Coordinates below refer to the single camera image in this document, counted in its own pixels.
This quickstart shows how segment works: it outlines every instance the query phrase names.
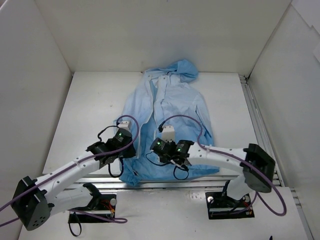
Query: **white wall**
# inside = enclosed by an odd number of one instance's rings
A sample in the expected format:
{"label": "white wall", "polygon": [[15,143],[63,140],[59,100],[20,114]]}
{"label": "white wall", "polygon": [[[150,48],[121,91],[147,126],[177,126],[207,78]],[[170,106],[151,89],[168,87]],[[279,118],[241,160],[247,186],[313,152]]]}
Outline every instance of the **white wall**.
{"label": "white wall", "polygon": [[35,0],[72,71],[248,75],[291,0]]}
{"label": "white wall", "polygon": [[[41,174],[71,82],[70,70],[33,0],[0,8],[0,205],[19,179]],[[0,222],[16,218],[9,207]],[[17,239],[21,223],[0,228]]]}
{"label": "white wall", "polygon": [[320,239],[320,36],[290,6],[253,69],[257,98],[287,186],[295,187]]}

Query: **white table surface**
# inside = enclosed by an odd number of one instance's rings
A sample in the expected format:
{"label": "white table surface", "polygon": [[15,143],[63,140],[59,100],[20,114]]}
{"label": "white table surface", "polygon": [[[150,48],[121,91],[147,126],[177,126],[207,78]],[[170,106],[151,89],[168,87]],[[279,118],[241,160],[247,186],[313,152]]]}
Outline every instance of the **white table surface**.
{"label": "white table surface", "polygon": [[[204,190],[121,191],[115,213],[128,222],[83,223],[77,239],[269,240],[273,236],[274,240],[307,240],[290,189],[280,187],[279,191],[287,205],[285,216],[272,214],[258,199],[253,205],[254,218],[224,220],[208,219]],[[274,210],[282,212],[274,191],[262,196]],[[19,240],[76,239],[69,231],[68,215],[54,215],[33,231],[22,227]],[[79,226],[72,224],[72,229],[78,233]]]}
{"label": "white table surface", "polygon": [[[140,72],[75,72],[43,173],[70,162],[95,143],[98,132],[120,116],[141,77]],[[238,74],[200,73],[190,85],[204,96],[217,147],[244,148],[257,142]],[[108,129],[103,138],[113,135]],[[120,172],[118,161],[111,164],[111,171]],[[108,177],[108,168],[93,174]],[[221,169],[216,175],[237,173]]]}

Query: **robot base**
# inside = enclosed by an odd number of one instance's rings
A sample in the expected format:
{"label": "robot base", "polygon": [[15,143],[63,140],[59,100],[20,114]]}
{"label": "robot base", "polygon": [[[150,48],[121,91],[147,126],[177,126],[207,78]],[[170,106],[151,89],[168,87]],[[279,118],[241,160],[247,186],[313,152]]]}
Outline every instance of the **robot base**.
{"label": "robot base", "polygon": [[245,195],[242,201],[234,200],[228,196],[222,196],[222,192],[206,192],[206,207],[208,209],[208,218],[210,220],[219,220],[219,219],[245,219],[245,218],[254,218],[255,214],[252,208],[245,212],[239,214],[230,214],[230,210],[234,207],[236,211],[243,210],[250,203],[251,199],[249,194]]}

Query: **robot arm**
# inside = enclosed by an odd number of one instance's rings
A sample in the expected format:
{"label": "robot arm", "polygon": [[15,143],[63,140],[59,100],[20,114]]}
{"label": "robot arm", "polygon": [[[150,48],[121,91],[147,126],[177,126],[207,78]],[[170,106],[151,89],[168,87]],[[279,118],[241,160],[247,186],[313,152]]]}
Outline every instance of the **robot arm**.
{"label": "robot arm", "polygon": [[185,169],[188,169],[188,166],[191,165],[211,165],[238,172],[239,176],[227,181],[223,189],[224,194],[233,200],[238,201],[252,191],[271,192],[272,187],[249,167],[232,157],[210,151],[227,152],[241,158],[254,165],[272,181],[275,161],[258,145],[251,143],[248,148],[237,149],[212,146],[204,146],[204,148],[189,140],[180,140],[176,144],[173,141],[169,142],[157,138],[152,143],[150,150],[159,156],[161,163],[171,162]]}
{"label": "robot arm", "polygon": [[[121,122],[118,125],[120,128],[113,138],[108,139],[107,142],[98,141],[90,145],[83,155],[54,172],[33,180],[27,176],[19,181],[13,198],[45,182],[11,204],[12,209],[28,231],[37,229],[54,214],[78,207],[94,209],[98,205],[102,195],[91,183],[80,185],[73,190],[65,189],[80,178],[113,163],[117,158],[134,157],[136,151],[133,145],[130,145],[115,154],[89,159],[93,154],[120,150],[127,146],[133,140],[132,134],[128,131],[129,125],[128,121]],[[60,173],[59,176],[49,180],[58,173]]]}

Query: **blue jacket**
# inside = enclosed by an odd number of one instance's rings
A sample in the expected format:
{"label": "blue jacket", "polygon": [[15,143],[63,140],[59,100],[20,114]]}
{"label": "blue jacket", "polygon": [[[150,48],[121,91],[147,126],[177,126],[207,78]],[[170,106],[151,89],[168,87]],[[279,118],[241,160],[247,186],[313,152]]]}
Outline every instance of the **blue jacket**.
{"label": "blue jacket", "polygon": [[[198,76],[196,67],[187,60],[181,60],[166,68],[152,68],[144,72],[139,85],[127,98],[122,114],[135,117],[140,126],[140,134],[134,142],[137,156],[124,160],[124,171],[120,180],[130,185],[137,185],[141,180],[169,181],[174,180],[174,165],[155,166],[146,159],[150,146],[155,138],[161,137],[158,126],[168,117],[183,114],[193,117],[202,123],[204,134],[200,143],[214,145],[213,133],[207,106],[202,95],[188,83]],[[191,140],[196,142],[200,133],[199,126],[191,119],[175,117],[166,122],[175,130],[175,142]],[[131,128],[136,134],[135,126]],[[154,163],[158,156],[149,154]],[[192,165],[189,167],[188,179],[214,174],[218,167]],[[177,169],[176,177],[184,179],[187,172]]]}

